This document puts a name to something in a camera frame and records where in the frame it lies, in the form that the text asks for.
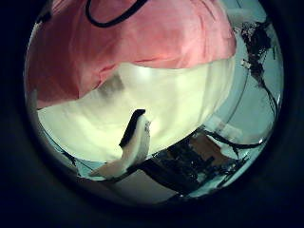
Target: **black cable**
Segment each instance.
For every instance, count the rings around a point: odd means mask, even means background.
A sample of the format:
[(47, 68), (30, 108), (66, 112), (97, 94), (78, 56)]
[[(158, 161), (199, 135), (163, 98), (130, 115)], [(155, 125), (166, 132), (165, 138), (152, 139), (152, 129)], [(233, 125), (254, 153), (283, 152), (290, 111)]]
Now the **black cable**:
[[(278, 104), (276, 102), (276, 98), (273, 95), (273, 93), (270, 91), (270, 89), (266, 86), (265, 81), (262, 77), (262, 74), (264, 72), (263, 64), (266, 60), (266, 56), (268, 53), (269, 48), (271, 47), (270, 45), (270, 38), (267, 36), (265, 29), (270, 25), (270, 20), (269, 18), (266, 19), (264, 23), (256, 23), (256, 25), (250, 25), (250, 24), (244, 24), (241, 36), (246, 44), (247, 51), (249, 54), (249, 62), (252, 65), (251, 66), (251, 75), (257, 80), (258, 85), (265, 89), (267, 92), (269, 102), (271, 109), (274, 114), (274, 124), (277, 121), (278, 118)], [(253, 35), (250, 35), (249, 29), (254, 29)], [(264, 55), (262, 64), (259, 62), (261, 59), (262, 55)], [(234, 143), (230, 142), (229, 140), (223, 138), (216, 132), (210, 132), (205, 129), (205, 126), (202, 127), (202, 132), (206, 134), (207, 136), (212, 137), (213, 139), (227, 144), (231, 146), (236, 153), (238, 157), (238, 150), (239, 149), (252, 149), (256, 148), (258, 146), (263, 145), (264, 143), (267, 142), (268, 138), (261, 140), (259, 143), (253, 143), (253, 144), (239, 144), (239, 143)]]
[(242, 89), (242, 91), (241, 91), (241, 93), (240, 93), (240, 95), (239, 95), (239, 99), (238, 99), (238, 101), (237, 101), (237, 104), (235, 105), (234, 110), (232, 111), (232, 113), (230, 114), (228, 120), (226, 121), (227, 123), (229, 123), (229, 122), (231, 121), (231, 119), (233, 118), (233, 116), (234, 116), (234, 115), (236, 114), (236, 112), (237, 112), (238, 106), (239, 106), (239, 104), (240, 104), (240, 102), (241, 102), (241, 98), (242, 98), (242, 96), (243, 96), (243, 94), (244, 94), (244, 92), (245, 92), (246, 84), (247, 84), (247, 81), (248, 81), (248, 76), (249, 76), (249, 69), (247, 69), (247, 73), (246, 73), (246, 75), (245, 75), (246, 81), (245, 81), (245, 84), (244, 84), (244, 88)]
[(79, 162), (80, 164), (82, 164), (83, 166), (85, 166), (86, 168), (90, 169), (90, 170), (94, 170), (91, 167), (87, 166), (86, 164), (84, 164), (83, 162), (81, 162), (79, 159), (71, 156), (70, 154), (68, 154), (56, 141), (54, 141), (49, 134), (46, 132), (46, 130), (44, 129), (44, 133), (47, 135), (47, 140), (50, 139), (59, 149), (60, 151), (58, 151), (59, 153), (61, 153), (62, 155), (64, 155), (66, 158), (68, 158), (72, 164), (76, 167), (75, 162)]
[(91, 6), (92, 0), (87, 0), (86, 5), (85, 5), (85, 15), (86, 15), (86, 18), (88, 19), (88, 21), (92, 25), (94, 25), (98, 28), (109, 28), (109, 27), (115, 26), (115, 25), (121, 23), (122, 21), (128, 19), (130, 16), (132, 16), (134, 13), (136, 13), (147, 1), (148, 0), (138, 0), (126, 12), (124, 12), (119, 17), (117, 17), (111, 21), (102, 23), (102, 22), (96, 21), (92, 17), (92, 15), (90, 13), (90, 6)]
[(237, 0), (237, 4), (238, 4), (238, 7), (241, 9), (242, 8), (242, 6), (241, 6), (241, 4), (239, 3), (239, 1)]

